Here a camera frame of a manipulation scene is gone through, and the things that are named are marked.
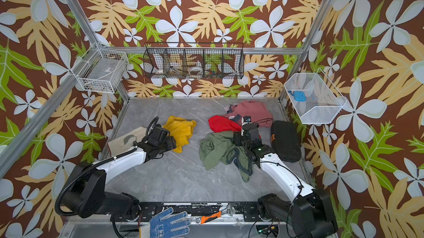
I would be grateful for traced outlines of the yellow cloth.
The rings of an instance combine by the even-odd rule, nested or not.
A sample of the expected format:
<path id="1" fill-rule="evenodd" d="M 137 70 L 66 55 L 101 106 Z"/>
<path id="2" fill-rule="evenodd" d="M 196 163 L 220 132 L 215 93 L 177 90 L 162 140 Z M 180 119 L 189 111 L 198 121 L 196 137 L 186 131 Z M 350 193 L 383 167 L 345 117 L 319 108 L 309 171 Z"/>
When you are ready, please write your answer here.
<path id="1" fill-rule="evenodd" d="M 181 117 L 170 116 L 163 126 L 170 131 L 170 135 L 176 141 L 176 148 L 173 150 L 176 153 L 182 153 L 183 147 L 189 144 L 194 128 L 197 126 L 196 121 L 188 121 Z"/>

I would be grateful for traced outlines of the red cloth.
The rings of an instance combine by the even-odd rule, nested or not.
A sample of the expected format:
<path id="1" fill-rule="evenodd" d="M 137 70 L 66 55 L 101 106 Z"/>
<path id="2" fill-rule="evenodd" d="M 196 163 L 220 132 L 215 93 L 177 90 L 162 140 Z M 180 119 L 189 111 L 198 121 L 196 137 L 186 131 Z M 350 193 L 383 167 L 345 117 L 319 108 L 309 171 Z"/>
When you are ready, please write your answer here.
<path id="1" fill-rule="evenodd" d="M 232 131 L 232 132 L 240 132 L 241 126 L 238 125 L 236 122 L 229 120 L 226 117 L 223 116 L 213 116 L 210 119 L 208 119 L 210 129 L 215 132 L 225 132 L 225 131 Z"/>

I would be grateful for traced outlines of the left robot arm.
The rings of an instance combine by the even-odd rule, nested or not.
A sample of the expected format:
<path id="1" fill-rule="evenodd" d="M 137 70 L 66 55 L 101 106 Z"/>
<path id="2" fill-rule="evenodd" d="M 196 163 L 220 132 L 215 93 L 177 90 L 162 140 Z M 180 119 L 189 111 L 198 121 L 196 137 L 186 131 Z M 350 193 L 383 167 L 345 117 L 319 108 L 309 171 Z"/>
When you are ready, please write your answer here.
<path id="1" fill-rule="evenodd" d="M 176 147 L 170 131 L 156 124 L 123 153 L 97 163 L 84 161 L 76 165 L 56 198 L 55 212 L 63 217 L 110 214 L 113 218 L 135 220 L 140 213 L 139 200 L 128 193 L 105 191 L 106 183 Z"/>

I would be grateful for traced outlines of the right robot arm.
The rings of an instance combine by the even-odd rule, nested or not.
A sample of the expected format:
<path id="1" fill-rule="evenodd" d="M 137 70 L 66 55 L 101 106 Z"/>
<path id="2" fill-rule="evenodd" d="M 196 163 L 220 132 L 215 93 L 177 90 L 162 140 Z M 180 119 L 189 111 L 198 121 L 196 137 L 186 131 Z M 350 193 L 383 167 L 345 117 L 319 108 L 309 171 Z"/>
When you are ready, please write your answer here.
<path id="1" fill-rule="evenodd" d="M 259 215 L 286 223 L 291 238 L 326 238 L 338 230 L 330 196 L 315 189 L 296 175 L 286 163 L 302 157 L 295 126 L 287 121 L 271 125 L 271 143 L 262 142 L 259 124 L 244 122 L 234 142 L 246 150 L 250 164 L 267 173 L 286 194 L 284 201 L 275 194 L 258 199 Z"/>

